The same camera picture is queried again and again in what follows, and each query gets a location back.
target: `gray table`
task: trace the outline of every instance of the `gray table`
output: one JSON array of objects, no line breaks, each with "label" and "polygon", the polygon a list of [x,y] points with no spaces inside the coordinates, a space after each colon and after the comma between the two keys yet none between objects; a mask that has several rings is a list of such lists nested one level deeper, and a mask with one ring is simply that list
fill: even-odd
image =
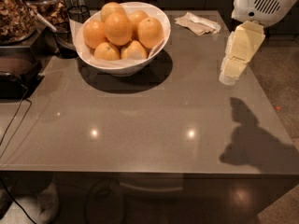
[{"label": "gray table", "polygon": [[[241,187],[256,197],[230,209],[244,216],[293,188],[299,153],[273,106],[249,68],[233,87],[218,81],[229,31],[218,12],[193,13],[221,33],[197,36],[174,24],[185,11],[169,11],[168,44],[132,77],[51,58],[0,147],[1,170],[174,175],[199,196],[216,185],[220,198]],[[0,105],[1,133],[17,106]]]}]

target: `bowl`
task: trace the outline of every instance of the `bowl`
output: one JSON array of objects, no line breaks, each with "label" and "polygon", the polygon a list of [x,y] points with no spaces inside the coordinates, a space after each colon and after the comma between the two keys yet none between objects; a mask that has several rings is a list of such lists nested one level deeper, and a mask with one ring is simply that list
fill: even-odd
[{"label": "bowl", "polygon": [[86,20],[81,26],[77,29],[75,34],[75,47],[78,53],[78,56],[88,65],[93,66],[96,69],[99,69],[105,73],[111,74],[112,76],[117,77],[128,77],[133,75],[134,73],[138,72],[146,65],[148,65],[155,56],[164,48],[166,45],[170,32],[170,22],[168,17],[165,15],[163,11],[161,11],[156,6],[147,3],[139,3],[139,2],[128,2],[128,3],[121,3],[124,10],[127,14],[130,14],[136,10],[142,9],[144,10],[150,17],[155,17],[160,21],[164,29],[164,40],[154,47],[149,52],[148,59],[143,60],[135,60],[135,59],[122,59],[117,61],[106,61],[102,59],[95,59],[93,57],[94,49],[90,49],[84,43],[83,37],[83,28],[84,24],[89,20],[101,20],[101,11],[96,12],[92,15],[88,20]]}]

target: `food container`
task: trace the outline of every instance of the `food container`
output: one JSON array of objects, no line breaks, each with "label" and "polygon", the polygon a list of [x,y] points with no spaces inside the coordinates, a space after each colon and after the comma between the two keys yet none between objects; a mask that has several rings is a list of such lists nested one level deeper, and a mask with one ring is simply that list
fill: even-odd
[{"label": "food container", "polygon": [[69,19],[65,0],[25,0],[28,7],[38,12],[54,26],[69,31]]},{"label": "food container", "polygon": [[0,45],[20,42],[35,30],[34,15],[22,0],[0,0]]}]

